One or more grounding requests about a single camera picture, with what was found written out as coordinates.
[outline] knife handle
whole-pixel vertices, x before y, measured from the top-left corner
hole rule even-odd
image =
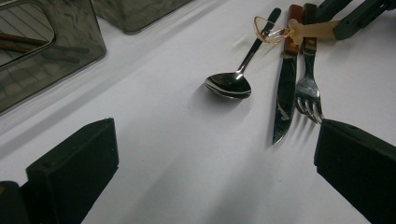
[[[317,6],[314,4],[306,3],[304,5],[304,15],[303,15],[303,24],[315,24],[317,23],[316,15],[317,15]],[[315,53],[317,51],[317,39],[315,37],[305,37],[303,50],[308,50],[309,53]]]
[[[291,5],[289,7],[289,17],[288,22],[291,19],[297,20],[297,22],[301,23],[303,18],[303,8],[297,5]],[[285,52],[292,55],[298,55],[299,46],[293,43],[293,39],[291,37],[287,37],[285,39]]]

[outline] silverware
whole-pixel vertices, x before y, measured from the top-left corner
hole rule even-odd
[[[304,24],[316,23],[315,15],[317,6],[313,4],[304,5]],[[324,119],[318,85],[314,80],[314,62],[317,51],[317,39],[306,37],[303,43],[303,54],[305,61],[305,75],[296,86],[297,110],[307,115],[315,123],[321,123]]]
[[[289,20],[301,22],[303,8],[289,7]],[[296,84],[297,55],[299,46],[290,37],[285,39],[282,68],[277,85],[276,114],[273,132],[273,145],[277,144],[288,132],[294,112],[294,91]]]
[[[280,12],[281,10],[279,8],[275,8],[268,18],[268,21],[275,22],[279,17]],[[272,28],[272,23],[268,23],[262,31],[265,32],[271,30]],[[248,84],[248,81],[244,77],[244,71],[261,44],[262,42],[259,38],[257,38],[236,72],[221,73],[208,77],[204,82],[207,88],[221,96],[229,98],[248,98],[251,94],[251,88]]]

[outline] knife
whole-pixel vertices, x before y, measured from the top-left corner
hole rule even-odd
[[[301,23],[302,18],[303,8],[291,5],[289,7],[288,21],[295,19]],[[285,39],[282,68],[277,85],[273,145],[280,142],[286,135],[293,119],[298,52],[299,46],[295,45],[290,37],[287,37]]]

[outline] metal spoon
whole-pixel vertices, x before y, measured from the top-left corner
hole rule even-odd
[[[281,10],[279,8],[275,8],[268,21],[275,23],[277,18],[280,15]],[[268,33],[269,30],[272,29],[272,24],[267,23],[264,29],[262,30],[264,33]],[[238,70],[234,73],[221,73],[216,74],[211,77],[208,77],[205,80],[205,85],[208,89],[217,93],[221,96],[236,98],[236,99],[245,99],[248,98],[251,94],[251,88],[248,84],[248,81],[244,77],[244,71],[248,66],[248,63],[253,58],[256,51],[259,49],[262,42],[259,38],[256,39],[253,46],[250,48],[247,56],[244,61],[242,61]]]

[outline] white surface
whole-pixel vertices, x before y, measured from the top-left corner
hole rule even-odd
[[[251,61],[246,100],[202,85],[236,70],[255,40],[254,16],[279,7],[282,24],[290,4],[304,1],[196,0],[138,35],[99,19],[106,57],[0,118],[0,180],[22,185],[30,163],[111,117],[120,169],[86,224],[367,223],[317,174],[318,125],[296,112],[271,145],[283,45],[262,45]],[[325,117],[393,145],[395,12],[348,40],[320,41],[315,63]]]

